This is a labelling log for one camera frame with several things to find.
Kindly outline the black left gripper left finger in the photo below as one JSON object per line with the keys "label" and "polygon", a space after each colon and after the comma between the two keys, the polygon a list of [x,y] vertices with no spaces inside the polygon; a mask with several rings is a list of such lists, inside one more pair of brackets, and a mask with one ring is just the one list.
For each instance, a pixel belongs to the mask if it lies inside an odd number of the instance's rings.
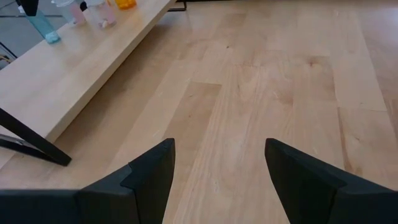
{"label": "black left gripper left finger", "polygon": [[78,193],[82,223],[162,223],[175,170],[167,138]]}

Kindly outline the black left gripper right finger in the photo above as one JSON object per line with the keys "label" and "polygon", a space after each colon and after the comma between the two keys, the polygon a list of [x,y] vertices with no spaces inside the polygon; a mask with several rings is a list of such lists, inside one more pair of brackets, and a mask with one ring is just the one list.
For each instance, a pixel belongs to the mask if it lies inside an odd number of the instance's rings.
{"label": "black left gripper right finger", "polygon": [[266,139],[264,157],[291,223],[397,223],[397,191]]}

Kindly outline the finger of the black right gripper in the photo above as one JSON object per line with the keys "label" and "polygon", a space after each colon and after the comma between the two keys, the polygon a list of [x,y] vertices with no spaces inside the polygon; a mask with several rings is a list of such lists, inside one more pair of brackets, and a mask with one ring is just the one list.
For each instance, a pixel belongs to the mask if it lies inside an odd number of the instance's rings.
{"label": "finger of the black right gripper", "polygon": [[23,8],[27,16],[37,15],[39,0],[16,0],[16,3]]}

